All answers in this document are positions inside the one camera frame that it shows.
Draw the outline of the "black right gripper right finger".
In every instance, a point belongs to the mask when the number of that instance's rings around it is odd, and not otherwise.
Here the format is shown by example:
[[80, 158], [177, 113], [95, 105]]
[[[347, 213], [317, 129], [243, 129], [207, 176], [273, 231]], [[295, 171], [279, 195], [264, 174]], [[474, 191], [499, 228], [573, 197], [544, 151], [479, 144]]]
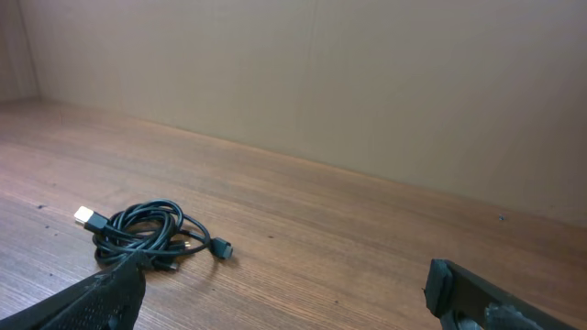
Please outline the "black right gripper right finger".
[[443, 330], [574, 329], [448, 259], [431, 260], [424, 294]]

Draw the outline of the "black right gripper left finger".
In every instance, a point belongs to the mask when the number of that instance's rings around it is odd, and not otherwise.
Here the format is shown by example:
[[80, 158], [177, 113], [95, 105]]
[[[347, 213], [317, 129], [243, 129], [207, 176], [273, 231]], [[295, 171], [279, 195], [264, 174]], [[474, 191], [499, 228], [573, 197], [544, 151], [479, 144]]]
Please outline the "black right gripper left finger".
[[146, 291], [150, 259], [134, 252], [1, 321], [10, 330], [132, 330]]

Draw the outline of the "black USB cable gold plug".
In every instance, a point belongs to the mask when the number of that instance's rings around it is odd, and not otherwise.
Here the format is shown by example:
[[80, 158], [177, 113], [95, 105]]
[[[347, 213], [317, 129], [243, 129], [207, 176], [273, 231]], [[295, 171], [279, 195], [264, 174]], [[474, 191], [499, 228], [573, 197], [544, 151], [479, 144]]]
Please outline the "black USB cable gold plug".
[[213, 237], [174, 201], [137, 203], [109, 217], [81, 206], [75, 222], [93, 234], [95, 260], [109, 266], [134, 252], [143, 252], [156, 270], [176, 270], [178, 260], [204, 250], [215, 258], [232, 257], [231, 243]]

